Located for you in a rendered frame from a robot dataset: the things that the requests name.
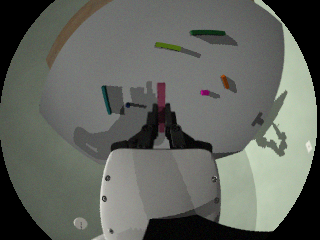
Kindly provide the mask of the lime green rod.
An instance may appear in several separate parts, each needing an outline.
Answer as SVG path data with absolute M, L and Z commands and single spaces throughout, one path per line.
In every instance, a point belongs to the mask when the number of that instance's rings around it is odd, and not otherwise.
M 172 44 L 167 44 L 167 43 L 161 43 L 161 42 L 156 42 L 156 47 L 163 47 L 163 48 L 168 48 L 168 49 L 173 49 L 173 50 L 181 50 L 180 46 L 172 45 Z

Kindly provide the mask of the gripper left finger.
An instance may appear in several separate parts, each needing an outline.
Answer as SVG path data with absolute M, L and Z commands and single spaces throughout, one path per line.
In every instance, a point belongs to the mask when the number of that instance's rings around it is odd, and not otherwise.
M 153 103 L 152 117 L 151 112 L 148 112 L 146 124 L 142 126 L 141 131 L 131 137 L 128 141 L 124 140 L 113 143 L 111 145 L 111 152 L 118 148 L 153 148 L 154 140 L 157 139 L 158 136 L 158 125 L 158 104 Z

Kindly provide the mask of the pink rod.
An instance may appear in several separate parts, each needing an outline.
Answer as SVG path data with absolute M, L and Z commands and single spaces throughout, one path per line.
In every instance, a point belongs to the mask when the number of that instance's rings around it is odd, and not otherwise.
M 165 83 L 157 83 L 159 133 L 165 133 Z

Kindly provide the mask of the orange rod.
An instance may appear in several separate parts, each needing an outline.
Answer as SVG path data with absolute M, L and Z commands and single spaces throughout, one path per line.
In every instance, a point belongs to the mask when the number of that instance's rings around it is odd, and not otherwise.
M 222 78 L 222 81 L 223 81 L 223 83 L 224 83 L 225 88 L 228 89 L 228 88 L 229 88 L 229 84 L 228 84 L 228 81 L 227 81 L 227 79 L 226 79 L 226 76 L 223 74 L 223 75 L 221 76 L 221 78 Z

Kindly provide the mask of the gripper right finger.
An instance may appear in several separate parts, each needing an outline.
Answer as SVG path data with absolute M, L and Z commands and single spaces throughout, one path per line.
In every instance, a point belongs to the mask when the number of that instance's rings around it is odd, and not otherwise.
M 175 112 L 171 112 L 170 103 L 165 104 L 165 136 L 169 140 L 170 149 L 202 148 L 212 153 L 210 143 L 195 141 L 182 131 L 181 126 L 177 124 Z

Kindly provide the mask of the dark green rod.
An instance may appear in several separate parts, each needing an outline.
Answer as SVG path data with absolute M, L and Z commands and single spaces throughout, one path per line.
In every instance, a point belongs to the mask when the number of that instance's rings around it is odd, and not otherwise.
M 210 34 L 210 35 L 226 35 L 225 31 L 218 31 L 218 30 L 191 30 L 191 35 L 203 35 L 203 34 Z

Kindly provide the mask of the turquoise rod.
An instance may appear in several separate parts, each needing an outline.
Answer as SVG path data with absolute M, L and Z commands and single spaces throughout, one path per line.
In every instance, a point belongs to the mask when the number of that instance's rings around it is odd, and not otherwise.
M 111 111 L 111 107 L 110 107 L 110 103 L 109 103 L 109 99 L 108 99 L 106 85 L 103 85 L 101 88 L 102 88 L 102 93 L 103 93 L 103 97 L 104 97 L 104 101 L 105 101 L 105 105 L 106 105 L 106 109 L 107 109 L 108 115 L 111 115 L 112 111 Z

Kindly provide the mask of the short magenta block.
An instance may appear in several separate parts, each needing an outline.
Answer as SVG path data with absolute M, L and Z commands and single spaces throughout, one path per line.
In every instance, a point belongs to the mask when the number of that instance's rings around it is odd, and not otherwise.
M 209 95 L 209 91 L 208 90 L 201 90 L 201 94 L 202 95 Z

